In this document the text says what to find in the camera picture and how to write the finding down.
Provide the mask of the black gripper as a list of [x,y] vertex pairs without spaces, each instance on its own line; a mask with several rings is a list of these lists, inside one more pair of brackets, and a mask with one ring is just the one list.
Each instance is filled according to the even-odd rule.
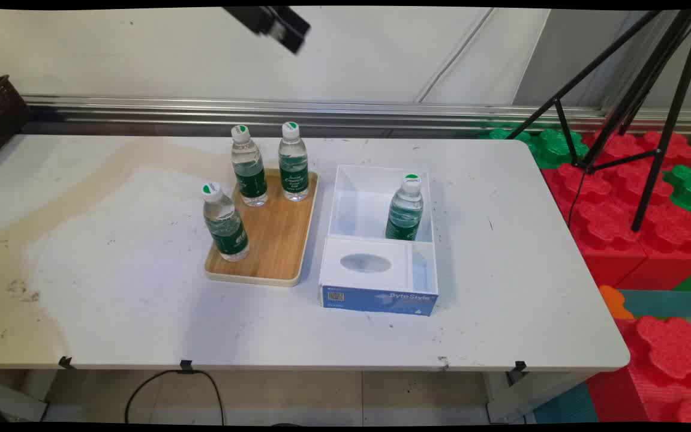
[[268,35],[297,55],[310,30],[310,23],[291,7],[223,7],[256,35]]

